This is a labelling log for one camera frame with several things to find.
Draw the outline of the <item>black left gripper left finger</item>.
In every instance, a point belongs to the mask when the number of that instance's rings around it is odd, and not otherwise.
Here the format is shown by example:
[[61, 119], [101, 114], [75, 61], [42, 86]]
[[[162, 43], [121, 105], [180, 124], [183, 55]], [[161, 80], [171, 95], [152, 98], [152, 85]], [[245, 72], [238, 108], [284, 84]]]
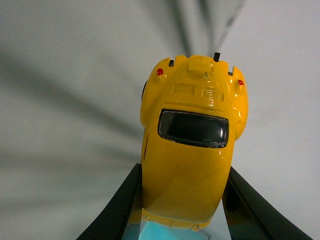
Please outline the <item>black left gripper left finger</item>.
[[79, 240], [137, 240], [142, 219], [142, 167], [136, 164]]

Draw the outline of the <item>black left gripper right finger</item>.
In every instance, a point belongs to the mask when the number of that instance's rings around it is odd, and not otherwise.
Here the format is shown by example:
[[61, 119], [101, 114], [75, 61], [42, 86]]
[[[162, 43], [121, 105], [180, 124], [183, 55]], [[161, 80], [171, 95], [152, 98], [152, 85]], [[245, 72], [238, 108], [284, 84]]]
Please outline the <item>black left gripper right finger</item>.
[[267, 202], [234, 168], [222, 204], [232, 240], [310, 240]]

